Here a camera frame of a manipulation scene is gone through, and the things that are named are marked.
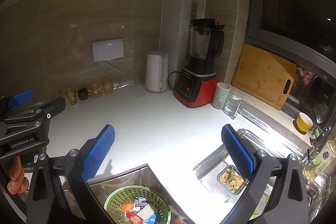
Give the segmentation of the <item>person left hand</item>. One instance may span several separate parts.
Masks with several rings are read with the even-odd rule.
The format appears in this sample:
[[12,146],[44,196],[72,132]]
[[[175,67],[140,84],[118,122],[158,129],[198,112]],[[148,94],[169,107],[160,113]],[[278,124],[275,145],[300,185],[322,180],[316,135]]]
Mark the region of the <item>person left hand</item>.
[[8,175],[10,181],[7,184],[7,189],[10,194],[21,194],[29,189],[29,181],[25,177],[25,171],[19,157],[15,157],[10,161]]

